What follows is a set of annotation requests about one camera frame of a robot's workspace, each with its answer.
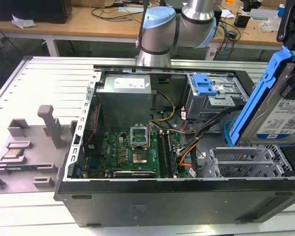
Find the wooden table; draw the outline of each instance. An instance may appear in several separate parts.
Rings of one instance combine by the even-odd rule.
[[[239,8],[243,6],[243,3],[239,0],[234,0],[233,3],[227,3],[222,1],[220,8],[228,9],[232,13],[237,13]],[[275,10],[274,7],[261,6],[260,9]],[[227,23],[234,26],[234,18],[222,19]],[[280,50],[282,43],[276,41],[277,32],[262,32],[259,24],[261,21],[250,19],[246,28],[237,28],[241,33],[240,40],[235,44],[236,48],[247,49],[261,49],[261,50]],[[236,31],[230,26],[227,26],[227,30]],[[213,60],[216,50],[220,47],[221,42],[224,40],[224,32],[221,27],[218,27],[215,37],[212,39],[209,50],[206,54],[206,60]]]
[[[234,3],[226,3],[223,0],[222,7],[237,12],[242,3],[235,0]],[[0,29],[7,37],[17,38],[38,38],[44,39],[47,43],[50,56],[57,57],[59,52],[56,40],[80,40],[80,41],[105,41],[105,42],[128,42],[135,43],[139,33],[140,24],[135,21],[110,22],[92,16],[89,7],[74,7],[71,17],[66,24],[51,24],[37,22],[37,26],[33,28],[20,29],[11,22],[0,22]],[[116,8],[105,9],[105,11],[116,10]],[[118,11],[110,14],[103,14],[106,17],[120,16],[128,13],[120,13]],[[139,22],[142,14],[133,16]],[[226,19],[226,22],[234,24],[233,19]],[[254,49],[275,49],[279,50],[281,43],[276,41],[276,32],[263,33],[259,29],[259,22],[250,20],[247,28],[239,29],[241,39],[235,44],[239,48]],[[223,30],[219,27],[216,36],[212,39],[209,46],[206,59],[212,60],[212,55],[224,40]]]

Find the hard drive label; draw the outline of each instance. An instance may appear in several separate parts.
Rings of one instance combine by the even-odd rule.
[[[260,127],[260,139],[282,139],[295,132],[295,100],[282,98]]]

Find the hard drive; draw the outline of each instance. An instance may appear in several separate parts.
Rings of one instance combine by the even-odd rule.
[[[282,59],[286,55],[280,51],[279,56]],[[233,144],[295,144],[295,95],[289,94],[295,89],[295,83],[291,86],[295,63],[290,61],[281,67],[278,64],[278,57],[269,63],[231,129]]]

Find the floor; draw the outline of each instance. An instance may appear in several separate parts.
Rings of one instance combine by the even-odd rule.
[[[13,44],[26,56],[49,56],[46,45],[39,39],[10,39]],[[133,58],[135,46],[131,43],[111,43],[111,42],[83,42],[73,41],[72,49],[69,41],[57,41],[59,53],[64,57],[105,57],[105,58]],[[171,57],[173,59],[204,60],[207,49],[193,48],[172,48]],[[229,60],[233,61],[265,61],[268,62],[274,51],[266,51],[261,60],[256,60],[258,50],[235,49]],[[8,41],[4,42],[0,49],[0,88],[9,78],[18,63],[23,58]],[[217,56],[216,60],[226,60],[225,56]]]

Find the ram slot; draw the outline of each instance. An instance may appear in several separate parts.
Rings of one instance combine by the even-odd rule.
[[[164,150],[163,135],[157,133],[157,149],[158,149],[158,161],[159,170],[161,178],[167,178],[167,165],[166,165],[166,155]]]
[[[170,167],[170,177],[173,177],[177,173],[176,169],[176,163],[175,163],[175,157],[173,153],[173,146],[171,141],[171,135],[168,133],[165,135],[166,137],[166,157],[167,157],[167,163]]]

